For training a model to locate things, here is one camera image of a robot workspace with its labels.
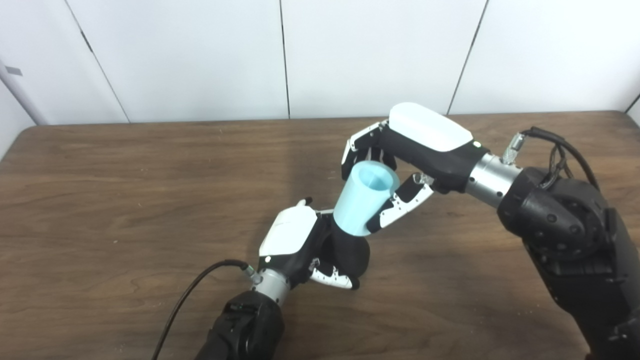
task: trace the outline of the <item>robot finger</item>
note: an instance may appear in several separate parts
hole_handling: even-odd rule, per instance
[[[357,278],[340,274],[335,266],[325,261],[319,259],[314,261],[315,267],[311,273],[311,280],[334,288],[357,290],[360,287],[360,281]]]
[[[385,164],[386,166],[390,167],[391,170],[395,171],[398,166],[396,164],[396,157],[389,154],[386,151],[382,152],[382,163]]]

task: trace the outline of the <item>metal cylinder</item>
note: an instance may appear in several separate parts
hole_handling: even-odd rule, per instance
[[[515,164],[507,165],[498,156],[487,153],[471,171],[465,192],[497,208],[521,171]]]
[[[268,296],[282,307],[291,289],[286,276],[273,269],[262,269],[259,275],[262,280],[259,284],[253,286],[252,290]]]

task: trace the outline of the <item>black cable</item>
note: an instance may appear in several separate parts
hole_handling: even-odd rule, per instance
[[[525,136],[543,139],[552,142],[557,146],[565,148],[578,161],[578,164],[580,164],[580,167],[582,167],[582,171],[584,171],[584,174],[587,176],[587,180],[589,180],[589,183],[593,185],[593,187],[598,191],[600,191],[600,185],[598,184],[598,181],[596,180],[596,177],[593,174],[589,163],[584,159],[582,154],[570,143],[568,143],[562,136],[556,135],[550,131],[542,130],[539,127],[535,126],[530,130],[525,130],[521,133]]]
[[[166,324],[164,325],[164,329],[162,331],[162,334],[160,335],[160,340],[158,340],[158,344],[156,345],[156,350],[154,351],[154,355],[151,357],[151,360],[157,360],[158,355],[160,354],[160,350],[162,350],[162,346],[164,345],[166,335],[169,333],[169,329],[171,329],[173,320],[175,319],[175,316],[178,314],[178,310],[180,310],[180,307],[182,306],[184,301],[187,299],[189,294],[193,291],[193,289],[195,289],[198,283],[205,278],[205,276],[209,275],[210,272],[212,272],[213,270],[221,266],[238,266],[240,270],[244,270],[249,267],[249,264],[240,260],[228,259],[228,260],[219,261],[211,265],[210,267],[206,268],[203,272],[201,272],[200,275],[198,275],[198,277],[196,277],[195,280],[189,285],[187,290],[184,291],[184,293],[178,300],[178,303],[176,303],[176,305],[173,307],[173,310],[171,310],[171,314],[169,315],[169,319],[166,321]]]

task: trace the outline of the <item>robotic hand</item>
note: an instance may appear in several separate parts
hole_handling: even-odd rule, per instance
[[[243,269],[251,289],[227,302],[195,360],[271,359],[284,332],[280,308],[292,289],[309,279],[358,288],[356,277],[333,265],[338,247],[332,211],[314,211],[310,202],[303,199],[278,214],[260,246],[257,272]]]
[[[549,169],[514,164],[527,137],[554,144]],[[565,151],[589,183],[572,178]],[[555,162],[556,154],[560,161]],[[412,103],[353,135],[342,157],[342,178],[361,160],[395,158],[413,174],[367,223],[375,232],[416,208],[433,190],[456,191],[497,209],[519,236],[555,302],[577,322],[590,359],[640,359],[640,262],[622,219],[607,205],[589,165],[564,138],[532,128],[514,136],[502,157],[452,120]],[[560,177],[564,170],[567,178]]]

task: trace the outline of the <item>cable connector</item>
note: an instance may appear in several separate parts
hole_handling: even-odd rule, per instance
[[[522,149],[524,144],[525,135],[523,133],[517,133],[511,139],[509,146],[504,149],[504,154],[500,159],[501,162],[505,165],[512,165],[516,161],[516,157],[518,156],[518,152]]]
[[[251,280],[254,285],[258,285],[262,282],[262,276],[260,276],[251,265],[247,266],[242,272]]]

